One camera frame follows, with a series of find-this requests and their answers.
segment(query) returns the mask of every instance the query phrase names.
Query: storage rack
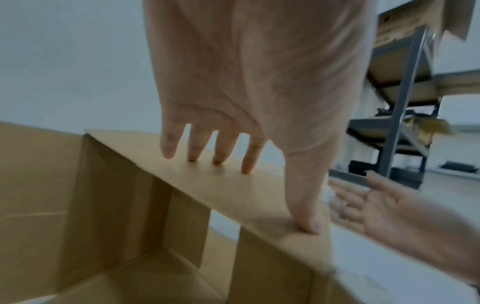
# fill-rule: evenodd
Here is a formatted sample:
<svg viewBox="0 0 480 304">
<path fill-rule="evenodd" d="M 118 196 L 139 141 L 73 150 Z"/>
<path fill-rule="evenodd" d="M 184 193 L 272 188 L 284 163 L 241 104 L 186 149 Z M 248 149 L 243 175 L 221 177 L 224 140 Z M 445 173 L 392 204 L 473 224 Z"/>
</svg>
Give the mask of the storage rack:
<svg viewBox="0 0 480 304">
<path fill-rule="evenodd" d="M 392 161 L 396 153 L 421 156 L 419 173 L 423 174 L 425 171 L 429 146 L 422 143 L 405 126 L 404 116 L 407 107 L 434 106 L 433 115 L 438 114 L 440 108 L 441 96 L 433 81 L 432 52 L 427 41 L 427 32 L 428 28 L 422 26 L 408 38 L 373 50 L 367 79 L 377 95 L 389 105 L 392 115 L 390 119 L 354 119 L 350 120 L 348 125 L 347 133 L 350 136 L 379 150 L 376 170 L 383 176 L 391 176 Z M 387 80 L 380 82 L 378 75 L 382 74 L 386 75 Z M 425 86 L 431 86 L 431 89 L 425 90 Z M 359 129 L 385 132 L 386 136 L 384 139 L 369 138 L 358 132 Z M 367 185 L 365 177 L 361 175 L 333 169 L 329 175 Z"/>
</svg>

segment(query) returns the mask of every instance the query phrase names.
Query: metal shelving unit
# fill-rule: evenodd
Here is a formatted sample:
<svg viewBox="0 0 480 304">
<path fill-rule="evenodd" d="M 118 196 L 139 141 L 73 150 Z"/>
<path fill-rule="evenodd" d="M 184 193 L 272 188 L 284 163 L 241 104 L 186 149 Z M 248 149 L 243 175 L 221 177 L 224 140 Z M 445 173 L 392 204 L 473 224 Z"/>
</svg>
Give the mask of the metal shelving unit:
<svg viewBox="0 0 480 304">
<path fill-rule="evenodd" d="M 389 119 L 355 119 L 351 120 L 348 126 L 349 135 L 379 150 L 375 168 L 383 176 L 391 176 L 392 161 L 396 153 L 421 156 L 423 167 L 429 154 L 429 146 L 422 143 L 404 124 L 407 107 L 431 105 L 435 106 L 433 111 L 435 113 L 438 112 L 441 101 L 438 97 L 422 102 L 410 102 L 414 87 L 432 80 L 432 52 L 427 43 L 427 32 L 428 28 L 423 26 L 416 29 L 408 38 L 373 50 L 367 78 L 376 93 L 389 104 L 392 115 Z M 389 62 L 385 56 L 389 54 L 394 54 L 396 58 L 391 71 L 385 69 L 385 62 Z M 391 97 L 392 90 L 396 90 L 396 99 Z M 359 129 L 370 129 L 374 133 L 384 132 L 385 137 L 365 136 Z M 366 179 L 361 175 L 338 170 L 331 170 L 329 174 L 332 177 L 366 185 Z"/>
</svg>

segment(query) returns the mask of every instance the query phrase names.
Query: human hand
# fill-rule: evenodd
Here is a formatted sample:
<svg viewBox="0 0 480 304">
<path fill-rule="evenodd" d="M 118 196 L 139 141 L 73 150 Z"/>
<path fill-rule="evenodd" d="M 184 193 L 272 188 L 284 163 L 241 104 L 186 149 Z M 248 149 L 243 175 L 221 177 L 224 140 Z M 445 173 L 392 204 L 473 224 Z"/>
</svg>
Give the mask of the human hand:
<svg viewBox="0 0 480 304">
<path fill-rule="evenodd" d="M 191 124 L 188 160 L 218 130 L 220 165 L 247 133 L 241 169 L 250 173 L 272 140 L 285 157 L 290 213 L 319 233 L 318 196 L 360 98 L 375 2 L 144 0 L 144 11 L 162 155 L 174 157 Z"/>
<path fill-rule="evenodd" d="M 331 218 L 402 253 L 461 278 L 480 283 L 480 235 L 465 219 L 374 172 L 371 189 L 331 179 L 337 201 Z"/>
</svg>

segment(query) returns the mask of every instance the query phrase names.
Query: cardboard box on shelf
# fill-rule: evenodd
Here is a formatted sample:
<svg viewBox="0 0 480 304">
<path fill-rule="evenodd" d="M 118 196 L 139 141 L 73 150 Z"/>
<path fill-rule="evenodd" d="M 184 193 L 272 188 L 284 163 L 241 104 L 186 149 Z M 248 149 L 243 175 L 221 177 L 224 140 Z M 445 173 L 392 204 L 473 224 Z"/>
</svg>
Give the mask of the cardboard box on shelf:
<svg viewBox="0 0 480 304">
<path fill-rule="evenodd" d="M 411 36 L 415 29 L 426 25 L 433 52 L 449 31 L 466 40 L 476 0 L 414 0 L 380 14 L 375 47 Z"/>
<path fill-rule="evenodd" d="M 323 205 L 322 234 L 299 231 L 269 169 L 212 166 L 210 151 L 189 163 L 186 143 L 165 160 L 157 134 L 0 123 L 0 138 L 0 304 L 393 302 L 382 282 L 345 271 L 361 252 L 333 250 L 342 240 Z M 211 210 L 240 225 L 237 241 L 209 227 Z M 469 292 L 443 279 L 440 290 Z"/>
</svg>

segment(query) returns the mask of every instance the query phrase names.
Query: blurry hand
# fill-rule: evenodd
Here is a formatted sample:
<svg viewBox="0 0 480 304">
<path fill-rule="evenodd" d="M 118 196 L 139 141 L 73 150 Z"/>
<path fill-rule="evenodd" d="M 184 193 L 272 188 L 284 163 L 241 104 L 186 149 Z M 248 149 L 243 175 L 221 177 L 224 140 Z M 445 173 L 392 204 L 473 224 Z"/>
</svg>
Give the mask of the blurry hand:
<svg viewBox="0 0 480 304">
<path fill-rule="evenodd" d="M 288 209 L 318 233 L 322 181 L 370 61 L 375 1 L 144 0 L 144 11 L 162 155 L 174 157 L 191 124 L 188 160 L 218 130 L 220 165 L 247 133 L 241 170 L 250 173 L 272 140 L 285 157 Z"/>
<path fill-rule="evenodd" d="M 332 221 L 441 270 L 480 283 L 480 234 L 465 219 L 419 191 L 374 172 L 371 189 L 331 179 Z"/>
</svg>

